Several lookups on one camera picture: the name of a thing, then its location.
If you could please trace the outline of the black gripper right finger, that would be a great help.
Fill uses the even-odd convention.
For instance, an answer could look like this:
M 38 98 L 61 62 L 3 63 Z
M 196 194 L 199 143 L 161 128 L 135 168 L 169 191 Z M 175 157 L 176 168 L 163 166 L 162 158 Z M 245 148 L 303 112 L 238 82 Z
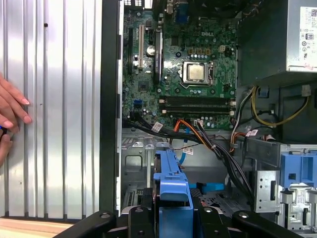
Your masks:
M 227 217 L 218 207 L 202 204 L 202 194 L 190 189 L 194 204 L 195 238 L 300 238 L 260 215 L 246 210 L 236 211 Z

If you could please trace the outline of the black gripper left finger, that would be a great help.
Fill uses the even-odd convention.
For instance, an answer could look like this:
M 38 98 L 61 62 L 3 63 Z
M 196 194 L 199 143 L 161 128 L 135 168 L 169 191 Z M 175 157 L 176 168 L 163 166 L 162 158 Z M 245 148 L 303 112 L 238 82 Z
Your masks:
M 56 238 L 154 238 L 153 190 L 145 188 L 138 206 L 126 207 L 118 217 L 99 211 L 79 221 Z

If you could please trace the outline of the person's hand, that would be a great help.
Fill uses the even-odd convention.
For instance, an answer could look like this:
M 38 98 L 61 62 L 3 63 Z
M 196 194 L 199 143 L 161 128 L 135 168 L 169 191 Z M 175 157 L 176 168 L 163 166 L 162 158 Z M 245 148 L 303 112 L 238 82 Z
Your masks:
M 13 141 L 8 131 L 19 131 L 18 119 L 25 124 L 32 122 L 29 114 L 23 109 L 30 105 L 24 95 L 8 82 L 3 75 L 0 76 L 0 164 L 3 165 L 12 147 Z

